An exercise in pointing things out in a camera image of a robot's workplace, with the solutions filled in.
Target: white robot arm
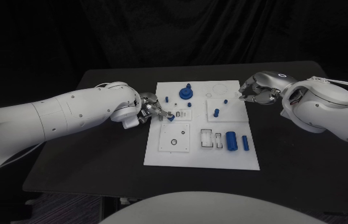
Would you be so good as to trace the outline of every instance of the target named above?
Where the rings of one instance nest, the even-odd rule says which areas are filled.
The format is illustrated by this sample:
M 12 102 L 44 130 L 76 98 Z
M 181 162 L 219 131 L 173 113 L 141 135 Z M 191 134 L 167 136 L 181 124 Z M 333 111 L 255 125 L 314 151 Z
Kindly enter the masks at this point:
M 123 82 L 64 93 L 33 103 L 0 108 L 0 164 L 20 150 L 99 125 L 109 117 L 125 129 L 161 111 L 155 95 L 138 94 Z
M 259 104 L 272 104 L 282 97 L 281 116 L 311 133 L 326 129 L 348 141 L 348 91 L 330 84 L 346 82 L 311 77 L 297 82 L 278 72 L 255 73 L 239 88 L 239 92 L 252 86 L 255 95 L 240 96 L 239 100 Z

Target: black fabric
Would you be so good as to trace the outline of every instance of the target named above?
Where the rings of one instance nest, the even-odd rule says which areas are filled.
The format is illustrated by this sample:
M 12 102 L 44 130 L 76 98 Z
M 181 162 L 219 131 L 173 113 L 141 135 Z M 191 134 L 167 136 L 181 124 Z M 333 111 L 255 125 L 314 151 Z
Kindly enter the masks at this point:
M 314 62 L 103 69 L 84 73 L 77 89 L 116 78 L 138 92 L 154 92 L 157 82 L 242 82 L 264 69 L 287 72 L 297 80 L 311 74 L 324 75 Z M 269 106 L 246 102 L 245 106 L 259 171 L 144 166 L 149 121 L 123 130 L 121 123 L 108 120 L 46 143 L 24 190 L 135 198 L 177 191 L 214 191 L 291 208 L 348 211 L 346 142 L 329 131 L 313 134 L 300 129 L 279 116 L 279 101 Z
M 80 0 L 112 68 L 316 60 L 344 78 L 346 0 Z

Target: black curtain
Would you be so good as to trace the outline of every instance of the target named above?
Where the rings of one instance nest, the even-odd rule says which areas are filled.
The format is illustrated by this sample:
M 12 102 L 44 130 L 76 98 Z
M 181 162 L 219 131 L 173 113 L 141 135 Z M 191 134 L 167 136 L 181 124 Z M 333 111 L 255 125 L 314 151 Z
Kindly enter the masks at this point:
M 314 60 L 344 78 L 346 0 L 79 0 L 109 67 Z

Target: blue screw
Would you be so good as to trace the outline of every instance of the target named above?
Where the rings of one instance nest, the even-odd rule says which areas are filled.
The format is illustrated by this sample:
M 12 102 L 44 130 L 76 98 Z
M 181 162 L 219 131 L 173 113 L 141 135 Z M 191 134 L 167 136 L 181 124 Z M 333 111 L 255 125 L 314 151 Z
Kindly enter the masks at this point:
M 219 110 L 214 109 L 214 112 L 213 112 L 213 117 L 217 117 L 219 116 Z

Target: small blue part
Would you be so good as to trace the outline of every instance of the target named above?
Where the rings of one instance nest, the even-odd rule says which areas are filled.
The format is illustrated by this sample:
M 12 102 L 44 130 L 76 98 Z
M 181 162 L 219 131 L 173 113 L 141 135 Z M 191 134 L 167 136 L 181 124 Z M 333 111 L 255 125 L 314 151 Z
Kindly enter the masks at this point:
M 174 120 L 174 115 L 171 115 L 171 118 L 167 118 L 167 120 L 171 122 Z
M 178 96 L 181 99 L 190 99 L 191 96 L 193 96 L 193 92 L 190 90 L 190 88 L 183 88 L 180 91 L 178 91 Z
M 226 132 L 226 149 L 229 151 L 238 150 L 238 145 L 236 145 L 236 139 L 235 139 L 235 133 L 233 132 Z
M 214 109 L 214 112 L 213 112 L 213 117 L 217 117 L 219 116 L 219 110 Z
M 246 136 L 243 135 L 240 137 L 240 139 L 242 139 L 243 150 L 248 151 L 248 139 L 246 139 Z

